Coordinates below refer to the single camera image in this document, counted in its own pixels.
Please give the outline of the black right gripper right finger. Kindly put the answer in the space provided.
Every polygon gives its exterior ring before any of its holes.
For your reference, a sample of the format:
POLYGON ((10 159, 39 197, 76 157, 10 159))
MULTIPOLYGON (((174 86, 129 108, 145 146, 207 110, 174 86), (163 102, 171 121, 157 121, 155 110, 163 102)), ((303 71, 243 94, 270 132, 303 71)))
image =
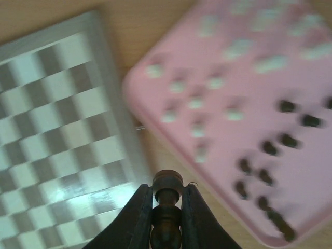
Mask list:
POLYGON ((196 185, 184 187, 181 210, 182 248, 241 249, 219 224, 196 185))

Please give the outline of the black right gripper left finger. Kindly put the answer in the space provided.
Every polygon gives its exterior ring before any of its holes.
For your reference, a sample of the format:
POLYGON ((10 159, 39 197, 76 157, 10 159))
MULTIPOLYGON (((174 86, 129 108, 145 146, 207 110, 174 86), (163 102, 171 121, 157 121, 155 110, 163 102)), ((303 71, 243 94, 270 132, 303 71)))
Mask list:
POLYGON ((153 190, 142 184, 118 216, 85 249, 144 249, 150 246, 153 190))

